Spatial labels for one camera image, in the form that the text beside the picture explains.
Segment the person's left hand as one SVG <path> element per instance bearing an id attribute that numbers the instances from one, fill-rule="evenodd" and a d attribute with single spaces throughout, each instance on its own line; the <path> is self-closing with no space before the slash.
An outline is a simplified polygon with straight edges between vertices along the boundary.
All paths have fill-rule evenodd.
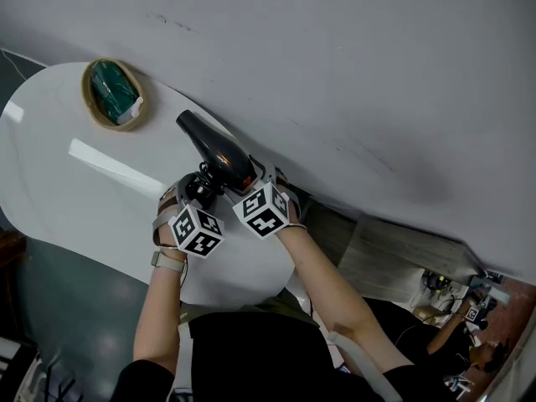
<path id="1" fill-rule="evenodd" d="M 168 222 L 171 218 L 178 217 L 183 209 L 181 195 L 175 183 L 168 188 L 160 197 L 157 209 L 157 217 L 152 222 L 152 242 L 156 247 L 167 250 L 178 250 L 177 242 L 170 235 L 170 240 L 161 235 L 165 229 L 169 229 Z"/>

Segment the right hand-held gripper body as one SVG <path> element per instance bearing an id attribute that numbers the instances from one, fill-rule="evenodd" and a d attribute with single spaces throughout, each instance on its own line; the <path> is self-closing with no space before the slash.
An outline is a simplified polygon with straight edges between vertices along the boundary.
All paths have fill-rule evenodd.
<path id="1" fill-rule="evenodd" d="M 236 203 L 233 211 L 244 227 L 263 240 L 290 223 L 288 202 L 288 196 L 277 188 L 274 176 L 269 176 Z"/>

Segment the person's right hand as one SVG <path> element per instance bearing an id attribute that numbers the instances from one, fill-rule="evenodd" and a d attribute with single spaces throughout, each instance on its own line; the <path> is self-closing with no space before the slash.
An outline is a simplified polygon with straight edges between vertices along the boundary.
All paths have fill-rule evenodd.
<path id="1" fill-rule="evenodd" d="M 291 185 L 288 183 L 286 176 L 278 167 L 276 168 L 276 187 L 282 194 L 285 194 L 288 197 L 289 225 L 304 227 L 302 224 L 302 210 L 299 198 L 291 189 Z"/>

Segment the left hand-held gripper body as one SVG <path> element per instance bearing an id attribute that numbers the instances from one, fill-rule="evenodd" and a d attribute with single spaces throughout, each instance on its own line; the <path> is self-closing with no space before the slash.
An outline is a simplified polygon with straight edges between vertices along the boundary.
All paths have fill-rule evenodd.
<path id="1" fill-rule="evenodd" d="M 197 199 L 187 199 L 183 186 L 176 182 L 173 193 L 179 211 L 171 213 L 167 225 L 179 250 L 207 258 L 224 241 L 224 222 L 202 209 Z"/>

